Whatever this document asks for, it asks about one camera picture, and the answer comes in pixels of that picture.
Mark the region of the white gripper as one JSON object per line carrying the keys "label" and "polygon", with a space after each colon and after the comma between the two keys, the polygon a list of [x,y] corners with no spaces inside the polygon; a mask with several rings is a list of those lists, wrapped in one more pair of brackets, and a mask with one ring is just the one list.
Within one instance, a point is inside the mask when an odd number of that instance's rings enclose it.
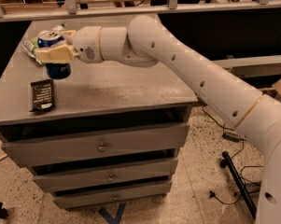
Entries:
{"label": "white gripper", "polygon": [[77,31],[61,31],[69,45],[36,49],[35,56],[42,63],[71,63],[78,55],[84,63],[101,63],[103,61],[100,53],[101,30],[100,26],[86,26]]}

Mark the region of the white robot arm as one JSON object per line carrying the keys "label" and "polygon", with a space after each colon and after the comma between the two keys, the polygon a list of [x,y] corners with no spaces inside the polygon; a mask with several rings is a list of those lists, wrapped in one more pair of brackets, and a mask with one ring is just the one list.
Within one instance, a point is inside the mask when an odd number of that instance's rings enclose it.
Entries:
{"label": "white robot arm", "polygon": [[281,224],[281,103],[175,38],[160,21],[136,16],[125,26],[47,30],[35,50],[42,63],[161,62],[264,156],[255,224]]}

